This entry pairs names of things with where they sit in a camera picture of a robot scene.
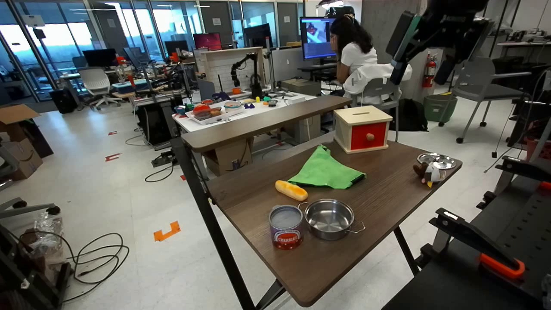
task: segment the black metal table frame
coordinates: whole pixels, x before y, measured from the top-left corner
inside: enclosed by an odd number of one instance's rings
[[[206,184],[206,175],[202,174],[202,168],[197,162],[197,158],[194,156],[194,150],[190,144],[187,144],[181,137],[173,137],[173,151],[188,179],[190,189],[194,193],[194,198],[202,212],[202,217],[207,224],[209,234],[219,251],[219,256],[225,263],[225,268],[228,272],[228,277],[238,294],[238,299],[242,303],[242,308],[268,308],[273,301],[276,301],[283,292],[287,292],[287,289],[283,287],[283,284],[276,279],[274,284],[269,287],[269,291],[261,298],[261,301],[256,305],[254,298],[250,296],[250,291],[247,289],[247,284],[243,280],[243,275],[240,272],[240,267],[230,249],[230,244],[225,237],[225,232],[221,229],[221,224],[212,210],[211,205],[211,194],[209,194],[209,187]],[[400,229],[400,225],[395,227],[395,236],[398,239],[398,244],[409,261],[410,270],[414,272],[414,275],[419,274],[419,267],[416,263],[416,258],[412,255],[412,249]]]

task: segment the black hair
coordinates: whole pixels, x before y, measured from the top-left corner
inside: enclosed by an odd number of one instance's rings
[[[362,24],[350,17],[350,15],[340,15],[331,24],[331,32],[336,34],[338,39],[338,51],[343,53],[343,48],[349,43],[357,43],[364,53],[369,53],[374,46],[373,36],[362,27]]]

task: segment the red and white box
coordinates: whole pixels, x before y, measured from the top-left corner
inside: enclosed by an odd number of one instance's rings
[[[347,153],[388,148],[392,115],[369,105],[335,112],[335,131],[338,143]]]

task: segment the gray floor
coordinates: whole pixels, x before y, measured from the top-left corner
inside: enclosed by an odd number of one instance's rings
[[[500,175],[500,170],[491,168],[495,163],[491,151],[507,124],[512,103],[497,101],[490,125],[483,129],[476,120],[466,144],[457,144],[455,137],[472,108],[474,101],[462,100],[445,127],[431,124],[429,132],[402,132],[405,144],[464,160],[464,168],[404,222],[402,229],[416,255],[435,237],[436,229],[429,218],[436,208],[447,206],[467,220],[474,218],[479,213],[476,205],[485,191],[495,187]],[[111,230],[121,232],[132,246],[130,260],[114,277],[85,298],[66,303],[66,310],[240,308],[190,187],[181,179],[181,170],[176,168],[163,182],[144,181],[156,170],[150,160],[159,153],[145,146],[144,137],[135,137],[140,134],[135,131],[138,119],[130,105],[109,106],[104,112],[87,108],[68,115],[49,112],[37,122],[56,155],[45,158],[33,177],[0,191],[0,201],[23,196],[30,203],[61,205],[64,232],[75,248]],[[114,153],[119,153],[119,160],[106,162],[106,156]],[[216,213],[252,296],[261,299],[274,280],[271,270],[225,215],[219,210]],[[180,222],[181,232],[157,243],[154,232],[168,230],[173,220]],[[21,232],[33,224],[33,215],[9,218],[4,224]],[[312,308],[381,308],[410,279],[400,246],[395,236],[390,236]],[[68,296],[85,289],[71,282]],[[285,294],[271,308],[300,306]]]

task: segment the green cloth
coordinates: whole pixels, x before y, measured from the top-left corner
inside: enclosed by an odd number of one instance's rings
[[[304,168],[290,181],[297,184],[347,189],[364,177],[364,172],[343,165],[331,156],[331,150],[328,146],[319,144],[305,162]]]

